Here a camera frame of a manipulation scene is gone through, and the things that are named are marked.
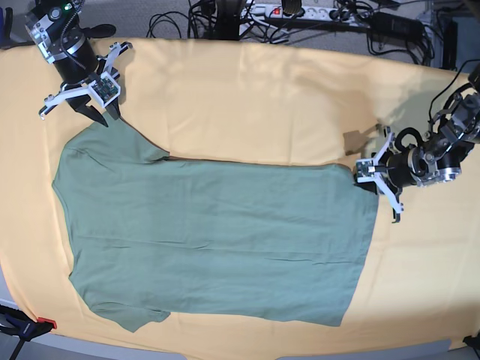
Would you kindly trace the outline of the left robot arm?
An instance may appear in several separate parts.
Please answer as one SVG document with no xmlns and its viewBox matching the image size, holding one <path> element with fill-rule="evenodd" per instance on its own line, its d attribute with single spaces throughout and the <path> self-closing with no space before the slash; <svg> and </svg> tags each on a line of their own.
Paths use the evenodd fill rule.
<svg viewBox="0 0 480 360">
<path fill-rule="evenodd" d="M 425 134 L 406 127 L 398 133 L 386 128 L 384 135 L 384 146 L 372 158 L 356 162 L 356 186 L 398 197 L 405 187 L 455 180 L 479 143 L 479 67 L 429 115 Z"/>
</svg>

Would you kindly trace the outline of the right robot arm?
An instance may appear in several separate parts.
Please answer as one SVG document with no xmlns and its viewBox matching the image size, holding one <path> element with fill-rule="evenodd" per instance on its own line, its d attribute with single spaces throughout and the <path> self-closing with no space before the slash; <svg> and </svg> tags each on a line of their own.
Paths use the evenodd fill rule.
<svg viewBox="0 0 480 360">
<path fill-rule="evenodd" d="M 112 37 L 116 27 L 111 24 L 81 27 L 79 14 L 84 4 L 84 1 L 36 1 L 25 15 L 30 38 L 62 78 L 58 93 L 44 99 L 39 116 L 44 119 L 59 104 L 67 102 L 74 112 L 107 127 L 107 120 L 89 102 L 96 101 L 114 119 L 120 117 L 122 87 L 113 64 L 132 44 L 115 42 L 107 55 L 96 54 L 90 40 Z"/>
</svg>

